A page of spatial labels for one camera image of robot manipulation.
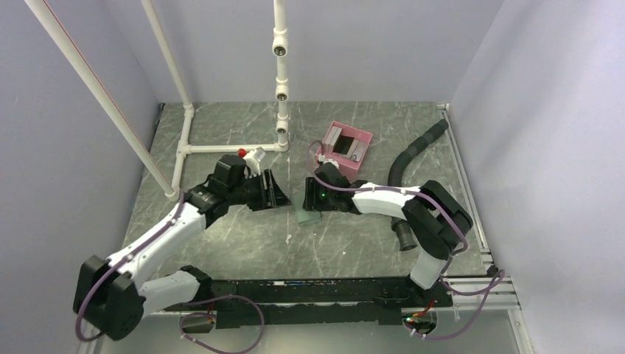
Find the green card holder wallet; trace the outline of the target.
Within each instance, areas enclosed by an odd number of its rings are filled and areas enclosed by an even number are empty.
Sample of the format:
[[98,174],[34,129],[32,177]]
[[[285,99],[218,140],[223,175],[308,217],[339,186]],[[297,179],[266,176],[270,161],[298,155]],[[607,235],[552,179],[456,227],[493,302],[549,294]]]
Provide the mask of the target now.
[[310,225],[319,222],[321,213],[318,211],[307,211],[304,209],[305,193],[298,192],[293,196],[293,206],[295,210],[296,220],[299,226]]

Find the pink plastic tray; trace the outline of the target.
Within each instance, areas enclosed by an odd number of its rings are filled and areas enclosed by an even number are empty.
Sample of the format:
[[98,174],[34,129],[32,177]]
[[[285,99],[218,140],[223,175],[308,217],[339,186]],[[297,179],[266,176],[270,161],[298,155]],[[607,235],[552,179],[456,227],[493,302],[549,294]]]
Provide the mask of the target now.
[[345,177],[349,180],[355,180],[372,141],[373,134],[336,121],[332,122],[329,128],[332,126],[342,128],[341,136],[332,153],[324,152],[323,138],[321,146],[315,153],[315,160],[318,163],[332,162]]

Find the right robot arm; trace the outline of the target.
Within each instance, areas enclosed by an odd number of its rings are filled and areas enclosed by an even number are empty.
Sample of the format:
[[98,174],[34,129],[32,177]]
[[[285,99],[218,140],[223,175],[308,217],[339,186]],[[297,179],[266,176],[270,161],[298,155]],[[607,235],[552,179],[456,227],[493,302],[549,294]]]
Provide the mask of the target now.
[[434,297],[434,285],[452,258],[468,249],[466,235],[473,227],[469,213],[437,181],[415,187],[350,182],[331,163],[318,166],[306,178],[303,208],[384,215],[406,222],[422,248],[406,286],[406,296],[415,306]]

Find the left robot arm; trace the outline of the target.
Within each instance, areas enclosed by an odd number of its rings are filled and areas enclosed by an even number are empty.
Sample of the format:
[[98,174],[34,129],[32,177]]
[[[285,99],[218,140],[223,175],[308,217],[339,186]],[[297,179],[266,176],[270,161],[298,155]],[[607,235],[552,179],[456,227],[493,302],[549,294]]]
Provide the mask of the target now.
[[251,211],[291,204],[271,170],[247,177],[214,172],[185,192],[174,208],[129,246],[102,259],[89,257],[80,267],[73,310],[75,334],[81,342],[101,336],[126,337],[146,316],[177,304],[205,308],[211,301],[212,278],[187,265],[153,280],[156,269],[191,238],[227,214],[232,206]]

